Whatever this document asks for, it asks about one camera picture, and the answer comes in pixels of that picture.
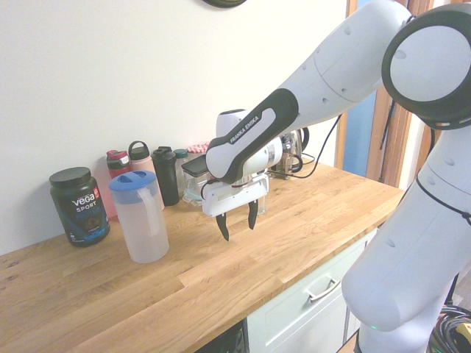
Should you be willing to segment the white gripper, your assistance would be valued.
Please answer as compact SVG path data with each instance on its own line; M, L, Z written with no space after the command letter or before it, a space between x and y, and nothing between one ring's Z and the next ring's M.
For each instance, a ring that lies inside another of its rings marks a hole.
M255 228L258 216L258 199L269 192L269 177L266 174L255 176L247 184L235 187L223 182L212 182L202 188L202 210L205 215L216 217L216 223L223 236L228 241L230 233L227 228L226 212L249 204L249 228Z

